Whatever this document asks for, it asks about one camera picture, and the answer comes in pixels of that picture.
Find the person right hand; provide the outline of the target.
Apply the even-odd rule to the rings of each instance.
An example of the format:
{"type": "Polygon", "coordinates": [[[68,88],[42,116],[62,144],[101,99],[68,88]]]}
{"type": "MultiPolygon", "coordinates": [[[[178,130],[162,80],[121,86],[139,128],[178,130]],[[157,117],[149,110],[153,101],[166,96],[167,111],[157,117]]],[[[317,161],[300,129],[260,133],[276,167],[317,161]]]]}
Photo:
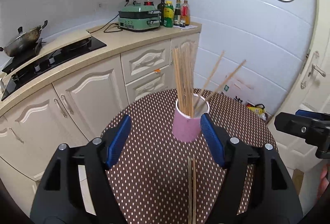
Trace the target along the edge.
{"type": "Polygon", "coordinates": [[[325,190],[329,185],[328,176],[329,176],[329,164],[325,164],[322,167],[322,171],[320,174],[320,183],[317,192],[317,199],[319,199],[324,194],[325,190]]]}

